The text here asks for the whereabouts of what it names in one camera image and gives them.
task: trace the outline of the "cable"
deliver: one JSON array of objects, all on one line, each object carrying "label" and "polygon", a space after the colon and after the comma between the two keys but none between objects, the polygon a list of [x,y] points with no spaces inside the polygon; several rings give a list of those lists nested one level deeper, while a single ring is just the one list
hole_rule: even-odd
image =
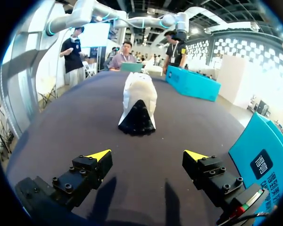
[{"label": "cable", "polygon": [[252,215],[247,215],[247,216],[244,216],[244,217],[241,217],[241,218],[238,218],[238,219],[234,219],[234,220],[229,220],[229,221],[226,221],[226,222],[223,222],[217,226],[233,226],[239,222],[242,222],[242,221],[245,221],[245,220],[249,220],[249,219],[253,219],[253,218],[257,218],[257,217],[266,217],[268,216],[269,213],[256,213],[256,214],[252,214]]}]

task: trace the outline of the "person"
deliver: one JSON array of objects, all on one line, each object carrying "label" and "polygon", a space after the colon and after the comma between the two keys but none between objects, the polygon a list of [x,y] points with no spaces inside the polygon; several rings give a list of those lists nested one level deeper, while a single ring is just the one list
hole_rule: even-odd
[{"label": "person", "polygon": [[147,61],[146,66],[153,66],[155,63],[155,58],[153,55],[150,56],[150,59]]},{"label": "person", "polygon": [[81,56],[85,56],[81,50],[78,36],[84,32],[84,27],[75,28],[74,33],[62,44],[60,57],[65,58],[65,84],[73,87],[85,79],[85,69]]},{"label": "person", "polygon": [[177,40],[175,36],[175,31],[168,31],[165,33],[165,37],[170,45],[166,51],[166,60],[163,67],[164,73],[166,73],[169,65],[183,68],[187,57],[184,41]]},{"label": "person", "polygon": [[110,64],[112,58],[117,54],[118,51],[119,51],[119,47],[113,47],[112,51],[108,54],[108,57],[103,64],[105,71],[109,71],[109,64]]},{"label": "person", "polygon": [[158,65],[159,65],[159,62],[160,62],[160,55],[158,55],[158,56],[155,58],[154,65],[155,65],[155,66],[158,66]]},{"label": "person", "polygon": [[118,72],[121,69],[121,65],[123,62],[126,63],[136,63],[135,57],[130,55],[130,50],[132,48],[132,43],[129,41],[125,41],[122,46],[122,53],[116,54],[109,64],[109,70]]},{"label": "person", "polygon": [[117,54],[117,50],[118,50],[118,49],[119,49],[118,47],[113,47],[113,48],[112,48],[112,51],[108,54],[107,59],[109,59],[109,58],[111,58],[111,57],[114,57],[114,56]]}]

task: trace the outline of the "patterned wall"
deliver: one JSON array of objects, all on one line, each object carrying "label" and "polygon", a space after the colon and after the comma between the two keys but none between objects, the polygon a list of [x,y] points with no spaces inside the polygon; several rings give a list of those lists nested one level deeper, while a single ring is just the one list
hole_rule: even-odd
[{"label": "patterned wall", "polygon": [[209,56],[209,40],[201,40],[187,45],[188,60],[197,60],[206,63]]},{"label": "patterned wall", "polygon": [[213,47],[210,66],[220,69],[222,55],[242,57],[262,68],[273,71],[283,78],[283,52],[262,42],[243,39],[217,39]]},{"label": "patterned wall", "polygon": [[[207,43],[207,49],[204,49],[204,43]],[[251,37],[229,36],[197,40],[187,44],[188,61],[200,59],[201,63],[220,69],[224,54],[245,58],[253,63],[255,71],[253,83],[257,86],[254,95],[283,108],[283,49],[270,43]]]}]

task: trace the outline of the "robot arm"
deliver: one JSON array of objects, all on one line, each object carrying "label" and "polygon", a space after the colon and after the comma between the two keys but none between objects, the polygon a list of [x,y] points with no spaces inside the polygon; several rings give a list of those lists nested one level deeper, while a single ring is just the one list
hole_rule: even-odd
[{"label": "robot arm", "polygon": [[69,27],[80,27],[90,23],[92,16],[100,16],[104,20],[114,20],[115,28],[124,27],[157,27],[168,29],[175,25],[179,32],[189,31],[189,18],[186,13],[180,12],[176,15],[166,14],[161,19],[139,16],[127,19],[125,11],[112,9],[108,6],[100,4],[96,0],[78,0],[70,15],[63,15],[50,20],[46,26],[46,33],[52,36],[59,31]]}]

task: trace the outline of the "blue banner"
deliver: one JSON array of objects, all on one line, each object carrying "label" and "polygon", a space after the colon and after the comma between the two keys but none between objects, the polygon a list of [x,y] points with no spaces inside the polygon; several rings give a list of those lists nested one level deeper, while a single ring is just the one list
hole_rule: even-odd
[{"label": "blue banner", "polygon": [[244,184],[269,191],[257,212],[271,212],[283,194],[283,135],[267,118],[254,113],[229,154]]}]

